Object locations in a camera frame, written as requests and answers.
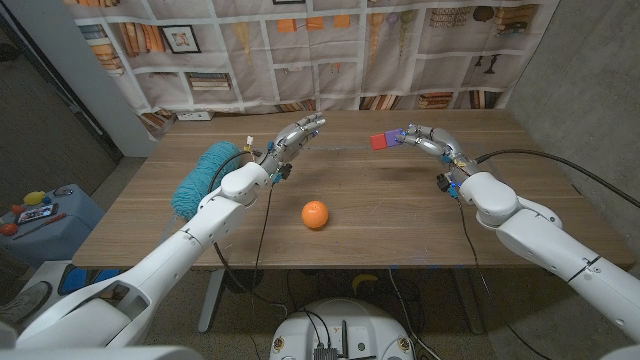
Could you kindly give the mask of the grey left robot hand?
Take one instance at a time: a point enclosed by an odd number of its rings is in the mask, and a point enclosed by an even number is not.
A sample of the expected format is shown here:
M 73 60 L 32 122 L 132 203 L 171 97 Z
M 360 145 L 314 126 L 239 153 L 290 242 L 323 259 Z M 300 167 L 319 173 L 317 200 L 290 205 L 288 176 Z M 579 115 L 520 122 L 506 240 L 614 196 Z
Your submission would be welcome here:
M 274 174 L 283 165 L 291 162 L 325 124 L 326 118 L 321 112 L 289 124 L 277 134 L 273 146 L 259 158 L 258 164 L 268 174 Z

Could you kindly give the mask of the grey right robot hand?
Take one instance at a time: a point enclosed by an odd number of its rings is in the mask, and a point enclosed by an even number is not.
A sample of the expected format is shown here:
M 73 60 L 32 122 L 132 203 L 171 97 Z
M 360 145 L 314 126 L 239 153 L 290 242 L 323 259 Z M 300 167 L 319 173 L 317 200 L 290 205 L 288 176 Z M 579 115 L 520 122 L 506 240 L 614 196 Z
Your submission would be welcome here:
M 435 157 L 447 170 L 446 175 L 457 185 L 480 172 L 477 164 L 465 154 L 454 136 L 442 128 L 410 124 L 395 139 Z

